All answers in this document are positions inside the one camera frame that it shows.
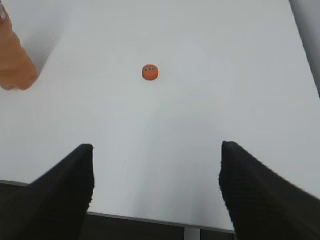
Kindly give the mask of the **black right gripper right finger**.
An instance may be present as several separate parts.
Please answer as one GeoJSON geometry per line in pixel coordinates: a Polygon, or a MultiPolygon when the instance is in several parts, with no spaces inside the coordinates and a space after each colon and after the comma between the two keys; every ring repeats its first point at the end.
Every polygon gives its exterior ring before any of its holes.
{"type": "Polygon", "coordinates": [[[320,200],[233,141],[221,146],[219,186],[239,240],[318,240],[320,200]]]}

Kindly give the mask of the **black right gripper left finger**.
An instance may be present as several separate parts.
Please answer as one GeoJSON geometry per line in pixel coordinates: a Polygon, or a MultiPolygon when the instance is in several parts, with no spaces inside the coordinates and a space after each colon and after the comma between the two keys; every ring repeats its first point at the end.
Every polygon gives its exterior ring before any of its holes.
{"type": "Polygon", "coordinates": [[[93,146],[82,144],[28,185],[1,183],[2,240],[78,240],[92,201],[93,146]]]}

